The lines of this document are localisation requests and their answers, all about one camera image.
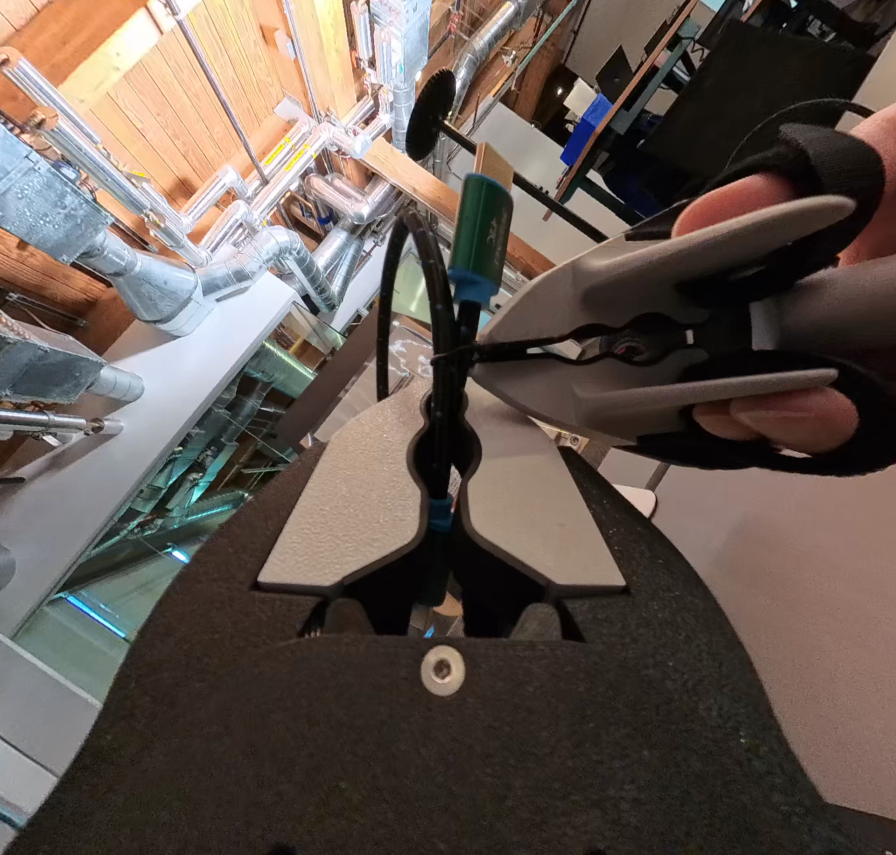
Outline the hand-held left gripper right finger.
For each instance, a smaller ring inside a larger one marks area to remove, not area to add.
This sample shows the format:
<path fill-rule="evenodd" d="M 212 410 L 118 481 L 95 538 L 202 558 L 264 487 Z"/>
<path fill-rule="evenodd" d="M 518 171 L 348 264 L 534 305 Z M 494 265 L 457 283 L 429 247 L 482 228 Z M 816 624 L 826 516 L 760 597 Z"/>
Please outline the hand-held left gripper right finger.
<path fill-rule="evenodd" d="M 473 438 L 462 481 L 467 534 L 559 596 L 618 592 L 625 580 L 559 448 L 493 394 L 468 394 Z"/>

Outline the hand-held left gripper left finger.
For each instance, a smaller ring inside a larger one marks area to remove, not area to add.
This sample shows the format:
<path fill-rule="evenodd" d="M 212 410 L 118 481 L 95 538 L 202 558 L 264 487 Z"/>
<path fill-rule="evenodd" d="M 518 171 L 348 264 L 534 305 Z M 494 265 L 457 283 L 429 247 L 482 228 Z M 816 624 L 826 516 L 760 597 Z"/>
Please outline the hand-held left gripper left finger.
<path fill-rule="evenodd" d="M 428 496 L 409 460 L 427 387 L 407 387 L 330 438 L 257 577 L 265 590 L 340 592 L 423 540 Z"/>

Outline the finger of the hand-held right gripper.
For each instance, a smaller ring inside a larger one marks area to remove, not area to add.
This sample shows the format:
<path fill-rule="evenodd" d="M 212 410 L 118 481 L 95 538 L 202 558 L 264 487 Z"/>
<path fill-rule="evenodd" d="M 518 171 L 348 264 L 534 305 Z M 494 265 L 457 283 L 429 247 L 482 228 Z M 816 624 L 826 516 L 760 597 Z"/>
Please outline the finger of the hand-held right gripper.
<path fill-rule="evenodd" d="M 478 385 L 533 419 L 614 446 L 645 446 L 686 427 L 685 410 L 700 397 L 679 393 L 704 349 L 611 347 L 585 359 L 535 347 L 476 347 Z"/>
<path fill-rule="evenodd" d="M 628 240 L 624 235 L 597 245 L 533 279 L 508 301 L 480 335 L 485 344 L 563 341 L 589 325 L 612 330 L 640 315 L 678 322 L 702 319 L 673 287 L 682 270 L 673 265 L 676 245 L 702 243 L 702 232 L 665 240 Z"/>

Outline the person's right hand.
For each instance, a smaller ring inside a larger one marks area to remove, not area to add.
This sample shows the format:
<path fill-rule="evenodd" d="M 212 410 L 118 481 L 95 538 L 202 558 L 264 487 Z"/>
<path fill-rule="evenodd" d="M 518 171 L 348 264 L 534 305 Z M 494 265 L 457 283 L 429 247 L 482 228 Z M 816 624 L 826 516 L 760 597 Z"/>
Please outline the person's right hand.
<path fill-rule="evenodd" d="M 851 135 L 882 157 L 886 186 L 871 222 L 840 252 L 841 268 L 895 254 L 895 105 L 856 124 Z M 798 197 L 784 177 L 760 173 L 711 191 L 678 217 L 679 237 Z M 712 435 L 730 441 L 762 441 L 784 450 L 817 456 L 843 446 L 859 425 L 855 406 L 832 389 L 780 392 L 698 404 L 693 419 Z"/>

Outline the blue bin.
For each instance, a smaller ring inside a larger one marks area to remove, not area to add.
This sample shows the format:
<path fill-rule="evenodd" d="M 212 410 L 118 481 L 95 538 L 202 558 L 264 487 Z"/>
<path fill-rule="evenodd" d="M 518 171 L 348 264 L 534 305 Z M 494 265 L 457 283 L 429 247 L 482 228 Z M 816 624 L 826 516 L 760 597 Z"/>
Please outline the blue bin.
<path fill-rule="evenodd" d="M 613 103 L 602 93 L 598 93 L 592 100 L 588 109 L 577 122 L 561 154 L 561 161 L 566 167 L 571 168 L 577 163 L 591 136 L 603 123 L 612 108 Z"/>

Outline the wooden table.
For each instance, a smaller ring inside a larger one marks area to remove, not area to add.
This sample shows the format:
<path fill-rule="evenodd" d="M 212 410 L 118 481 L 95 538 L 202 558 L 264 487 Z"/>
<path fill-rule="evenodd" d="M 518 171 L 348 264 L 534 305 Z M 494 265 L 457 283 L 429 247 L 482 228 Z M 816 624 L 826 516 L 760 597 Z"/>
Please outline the wooden table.
<path fill-rule="evenodd" d="M 700 24 L 691 20 L 699 3 L 700 0 L 685 0 L 661 25 L 660 33 L 652 37 L 644 60 L 635 71 L 624 77 L 624 87 L 620 90 L 613 84 L 611 93 L 616 96 L 611 100 L 613 108 L 591 136 L 577 163 L 571 168 L 567 167 L 560 177 L 554 195 L 556 201 L 566 204 L 576 192 L 582 190 L 623 222 L 632 225 L 643 218 L 633 206 L 616 195 L 608 183 L 600 184 L 589 174 L 597 172 L 605 180 L 605 174 L 616 165 L 623 149 L 633 147 L 633 135 L 642 130 L 640 121 L 646 116 L 647 103 L 664 85 L 676 65 L 682 62 L 688 45 L 700 31 Z M 599 92 L 607 98 L 609 96 L 604 92 L 603 84 L 608 81 L 608 74 L 598 76 Z"/>

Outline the black office chair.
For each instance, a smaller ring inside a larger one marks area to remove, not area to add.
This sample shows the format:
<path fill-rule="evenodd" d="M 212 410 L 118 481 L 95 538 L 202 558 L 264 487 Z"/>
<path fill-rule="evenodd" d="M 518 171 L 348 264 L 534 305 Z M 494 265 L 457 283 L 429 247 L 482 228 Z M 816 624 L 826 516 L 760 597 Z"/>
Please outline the black office chair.
<path fill-rule="evenodd" d="M 708 180 L 779 111 L 814 99 L 851 100 L 875 61 L 849 45 L 731 21 L 641 151 Z"/>

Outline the silver insulated pipes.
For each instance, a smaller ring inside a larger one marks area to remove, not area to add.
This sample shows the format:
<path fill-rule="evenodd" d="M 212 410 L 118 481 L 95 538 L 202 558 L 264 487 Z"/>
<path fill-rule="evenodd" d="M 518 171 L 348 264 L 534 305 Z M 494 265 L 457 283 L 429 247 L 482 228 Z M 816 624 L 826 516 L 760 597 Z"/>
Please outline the silver insulated pipes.
<path fill-rule="evenodd" d="M 210 264 L 212 253 L 241 232 L 262 229 L 319 154 L 335 151 L 360 160 L 392 126 L 389 114 L 379 110 L 372 97 L 362 99 L 343 120 L 316 124 L 302 114 L 267 155 L 261 171 L 244 178 L 226 165 L 177 210 L 147 177 L 118 163 L 73 106 L 26 58 L 3 47 L 1 66 L 2 74 L 37 106 L 28 119 L 29 127 L 100 189 L 139 215 L 153 236 L 193 267 Z"/>

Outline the white rounded base plate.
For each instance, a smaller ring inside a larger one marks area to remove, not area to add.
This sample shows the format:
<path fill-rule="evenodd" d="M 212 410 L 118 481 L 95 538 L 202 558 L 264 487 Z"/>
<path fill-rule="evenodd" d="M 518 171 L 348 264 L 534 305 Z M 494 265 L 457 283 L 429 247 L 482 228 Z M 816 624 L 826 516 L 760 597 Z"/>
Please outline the white rounded base plate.
<path fill-rule="evenodd" d="M 655 491 L 644 487 L 613 483 L 613 488 L 647 520 L 652 521 L 658 508 Z"/>

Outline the rectangular metal air duct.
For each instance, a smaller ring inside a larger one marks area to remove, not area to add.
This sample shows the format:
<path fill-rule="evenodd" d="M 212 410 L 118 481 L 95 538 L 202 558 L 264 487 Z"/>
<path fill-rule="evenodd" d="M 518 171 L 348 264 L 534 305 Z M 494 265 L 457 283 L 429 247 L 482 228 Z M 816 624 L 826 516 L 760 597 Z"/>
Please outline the rectangular metal air duct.
<path fill-rule="evenodd" d="M 86 392 L 129 403 L 144 383 L 67 334 L 1 314 L 2 401 L 73 403 Z"/>
<path fill-rule="evenodd" d="M 1 129 L 1 227 L 69 266 L 113 215 L 15 134 Z"/>

